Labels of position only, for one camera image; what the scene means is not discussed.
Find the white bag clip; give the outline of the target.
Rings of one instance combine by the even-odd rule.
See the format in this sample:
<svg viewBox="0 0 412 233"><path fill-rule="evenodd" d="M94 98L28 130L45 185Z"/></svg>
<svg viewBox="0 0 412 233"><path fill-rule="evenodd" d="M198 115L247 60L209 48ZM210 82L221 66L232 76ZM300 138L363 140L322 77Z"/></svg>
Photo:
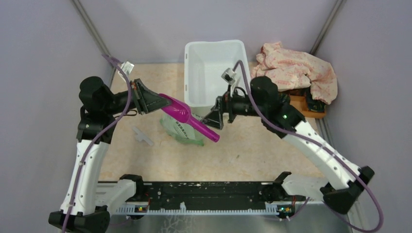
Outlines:
<svg viewBox="0 0 412 233"><path fill-rule="evenodd" d="M142 132L139 128L137 128L136 126L132 127L133 132L135 133L134 137L135 140L138 142L145 142L147 143L149 146L153 146L154 143L153 141L144 133Z"/></svg>

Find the purple plastic scoop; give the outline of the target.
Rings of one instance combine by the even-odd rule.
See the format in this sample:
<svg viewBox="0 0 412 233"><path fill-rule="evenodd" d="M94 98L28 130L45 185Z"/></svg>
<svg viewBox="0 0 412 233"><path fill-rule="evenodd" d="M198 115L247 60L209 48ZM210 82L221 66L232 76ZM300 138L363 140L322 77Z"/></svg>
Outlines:
<svg viewBox="0 0 412 233"><path fill-rule="evenodd" d="M206 125L204 125L200 120L197 120L191 113L190 107L173 97L170 97L166 94L158 94L160 97L169 100L171 102L170 105L163 107L162 110L177 120L180 123L185 123L193 127L196 131L201 133L203 136L207 137L213 142L218 142L220 136L215 133L213 130L209 129Z"/></svg>

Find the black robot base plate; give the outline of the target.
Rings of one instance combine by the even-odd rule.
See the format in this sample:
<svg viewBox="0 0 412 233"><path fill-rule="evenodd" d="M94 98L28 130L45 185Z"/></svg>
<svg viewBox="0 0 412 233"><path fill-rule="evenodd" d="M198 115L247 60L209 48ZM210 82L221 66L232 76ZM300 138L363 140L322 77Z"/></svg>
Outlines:
<svg viewBox="0 0 412 233"><path fill-rule="evenodd" d="M152 211L178 210L181 203L189 211L243 211L304 200L274 182L145 182L127 202L146 202Z"/></svg>

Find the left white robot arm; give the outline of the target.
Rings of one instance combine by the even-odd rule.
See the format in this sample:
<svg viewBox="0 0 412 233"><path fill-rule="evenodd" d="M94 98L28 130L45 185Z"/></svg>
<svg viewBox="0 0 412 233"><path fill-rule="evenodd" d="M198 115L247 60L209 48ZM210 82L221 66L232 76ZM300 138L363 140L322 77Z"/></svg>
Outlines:
<svg viewBox="0 0 412 233"><path fill-rule="evenodd" d="M58 211L50 213L49 223L64 233L104 233L111 216L125 202L148 199L142 177L132 174L122 175L115 186L97 197L101 167L117 122L130 110L144 115L171 101L148 89L140 79L114 94L97 76L81 82L79 98L83 105L75 166L65 199Z"/></svg>

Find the green cat litter bag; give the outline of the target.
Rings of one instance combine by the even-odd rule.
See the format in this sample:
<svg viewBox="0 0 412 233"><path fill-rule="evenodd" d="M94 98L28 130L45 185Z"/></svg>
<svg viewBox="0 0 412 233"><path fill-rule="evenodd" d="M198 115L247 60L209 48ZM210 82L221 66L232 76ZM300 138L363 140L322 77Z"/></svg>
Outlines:
<svg viewBox="0 0 412 233"><path fill-rule="evenodd" d="M168 114L164 114L159 122L167 135L171 136L177 142L181 144L204 146L205 137L192 126L186 123L181 123Z"/></svg>

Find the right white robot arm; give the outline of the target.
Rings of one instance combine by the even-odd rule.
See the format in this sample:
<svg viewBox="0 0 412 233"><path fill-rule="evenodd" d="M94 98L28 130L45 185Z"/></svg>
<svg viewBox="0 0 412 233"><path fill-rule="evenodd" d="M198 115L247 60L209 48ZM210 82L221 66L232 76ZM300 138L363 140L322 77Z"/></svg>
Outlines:
<svg viewBox="0 0 412 233"><path fill-rule="evenodd" d="M374 176L368 167L359 167L341 156L312 128L305 117L290 103L290 97L279 93L276 84L266 76L250 82L251 94L234 86L234 79L224 75L227 91L216 98L202 122L222 129L223 115L232 123L236 116L260 116L265 128L299 149L322 173L322 178L282 172L274 181L269 200L286 200L290 196L305 196L322 200L330 209L347 214L364 186Z"/></svg>

